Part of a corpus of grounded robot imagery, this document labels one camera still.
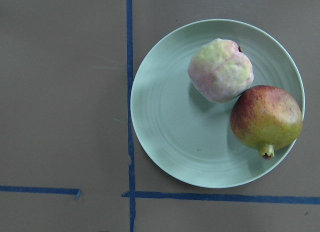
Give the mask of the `red yellow apple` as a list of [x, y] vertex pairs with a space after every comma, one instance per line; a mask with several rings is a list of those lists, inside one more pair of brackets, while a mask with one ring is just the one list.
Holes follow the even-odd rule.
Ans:
[[245, 90], [234, 104], [230, 127], [235, 137], [264, 159], [294, 142], [301, 134], [303, 115], [285, 90], [257, 85]]

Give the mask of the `green pink peach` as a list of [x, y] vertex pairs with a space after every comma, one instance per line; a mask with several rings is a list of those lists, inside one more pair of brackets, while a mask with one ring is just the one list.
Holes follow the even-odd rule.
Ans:
[[248, 89], [253, 65], [238, 44], [217, 38], [203, 45], [187, 69], [192, 84], [210, 102], [226, 103]]

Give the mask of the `green plate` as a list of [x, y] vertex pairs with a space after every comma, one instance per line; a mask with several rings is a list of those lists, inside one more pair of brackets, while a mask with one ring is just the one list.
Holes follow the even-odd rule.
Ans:
[[301, 109], [305, 92], [299, 70], [285, 48], [263, 30], [229, 19], [184, 25], [162, 38], [145, 56], [130, 97], [138, 141], [163, 171], [204, 188], [250, 183], [273, 170], [291, 150], [271, 159], [240, 143], [230, 128], [234, 105], [210, 102], [193, 86], [188, 65], [195, 52], [214, 39], [236, 42], [253, 66], [254, 85], [286, 90]]

